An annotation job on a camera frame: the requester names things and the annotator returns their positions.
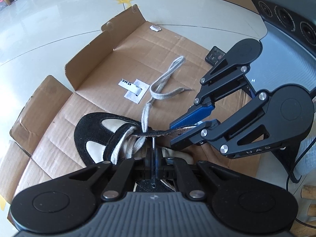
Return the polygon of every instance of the camera lens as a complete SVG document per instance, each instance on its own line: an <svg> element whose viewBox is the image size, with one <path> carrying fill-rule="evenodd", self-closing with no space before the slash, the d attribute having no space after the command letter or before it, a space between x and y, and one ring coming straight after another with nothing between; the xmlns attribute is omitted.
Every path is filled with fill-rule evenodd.
<svg viewBox="0 0 316 237"><path fill-rule="evenodd" d="M315 35L315 31L312 29L311 26L309 26L307 23L302 22L301 23L301 31L304 35L304 37L306 38L306 40L312 44L312 45L316 45L316 35Z"/></svg>
<svg viewBox="0 0 316 237"><path fill-rule="evenodd" d="M269 18L272 17L272 12L270 8L262 1L259 2L260 9L267 15Z"/></svg>
<svg viewBox="0 0 316 237"><path fill-rule="evenodd" d="M284 9L280 9L278 11L278 13L279 13L279 20L283 23L283 25L285 27L293 29L294 23L293 23L293 20L291 19L290 15Z"/></svg>

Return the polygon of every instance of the wire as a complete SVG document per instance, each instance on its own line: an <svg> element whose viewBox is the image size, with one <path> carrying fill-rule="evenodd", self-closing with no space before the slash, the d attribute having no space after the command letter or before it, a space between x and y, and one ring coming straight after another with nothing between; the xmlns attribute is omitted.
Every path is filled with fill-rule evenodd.
<svg viewBox="0 0 316 237"><path fill-rule="evenodd" d="M315 144L316 142L316 137L312 140L312 142L310 143L310 145L304 150L304 152L299 156L299 158L296 160L294 166L292 167L289 175L288 175L288 178L286 180L286 190L289 191L289 180L290 180L290 176L291 174L294 172L294 169L296 167L296 165L298 164L298 162L300 162L300 160L304 157L304 155L311 149L311 147ZM304 225L304 226L307 226L307 227L310 227L310 228L314 228L316 229L316 226L313 226L313 225L309 225L309 224L306 224L304 222L302 222L301 220L295 218L295 221Z"/></svg>

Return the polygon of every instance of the shoelace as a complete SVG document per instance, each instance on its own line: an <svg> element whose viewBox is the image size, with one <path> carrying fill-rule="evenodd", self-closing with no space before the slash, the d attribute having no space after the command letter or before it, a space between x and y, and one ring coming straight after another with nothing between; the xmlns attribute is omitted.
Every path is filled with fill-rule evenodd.
<svg viewBox="0 0 316 237"><path fill-rule="evenodd" d="M149 119L149 112L151 109L152 104L154 103L155 100L165 100L169 99L181 92L184 91L190 91L191 89L188 88L177 88L173 90L172 92L168 93L160 93L161 90L164 88L164 86L167 84L169 78L171 75L185 62L185 57L180 56L176 58L168 68L168 70L162 74L155 82L151 84L149 87L149 91L151 93L151 98L150 100L145 104L143 108L143 113L142 113L142 130L143 133L148 131L148 119ZM136 127L130 127L123 135L119 143L116 145L114 148L112 155L111 155L111 162L113 164L117 164L118 157L120 150L122 149L122 146L125 146L123 149L124 157L126 159L129 159L135 154L145 143L146 137L140 137L136 138L135 136L131 136L132 133L136 130Z"/></svg>

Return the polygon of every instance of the white sticker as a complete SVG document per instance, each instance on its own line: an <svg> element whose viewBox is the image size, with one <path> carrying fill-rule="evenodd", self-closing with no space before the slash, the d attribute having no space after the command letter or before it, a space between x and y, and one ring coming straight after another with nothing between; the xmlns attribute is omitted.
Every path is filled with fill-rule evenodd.
<svg viewBox="0 0 316 237"><path fill-rule="evenodd" d="M143 98L143 96L145 95L145 93L147 92L149 85L138 79L135 80L134 85L141 88L140 94L136 95L135 93L128 91L124 95L124 97L138 104L140 100Z"/></svg>
<svg viewBox="0 0 316 237"><path fill-rule="evenodd" d="M131 91L132 93L136 94L136 95L139 95L141 92L142 92L142 89L141 87L138 87L137 85L125 80L125 79L122 79L119 83L118 83L119 86Z"/></svg>
<svg viewBox="0 0 316 237"><path fill-rule="evenodd" d="M152 26L150 26L149 28L150 28L151 30L153 30L153 31L156 31L156 32L158 32L158 31L161 30L161 27L155 26L155 25L152 25Z"/></svg>

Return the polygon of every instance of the white tile floor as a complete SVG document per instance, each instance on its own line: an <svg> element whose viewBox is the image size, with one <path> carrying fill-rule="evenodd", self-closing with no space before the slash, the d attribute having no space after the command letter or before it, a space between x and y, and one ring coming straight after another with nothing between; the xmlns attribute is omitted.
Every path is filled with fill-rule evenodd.
<svg viewBox="0 0 316 237"><path fill-rule="evenodd" d="M138 4L146 20L208 50L216 45L227 52L242 39L266 34L257 14L223 0L131 3ZM0 160L8 147L9 130L37 86L51 74L72 89L64 75L65 64L126 6L117 0L18 0L0 11ZM257 177L284 187L286 172L265 153ZM7 204L5 211L0 210L0 237L15 233L6 220L8 208Z"/></svg>

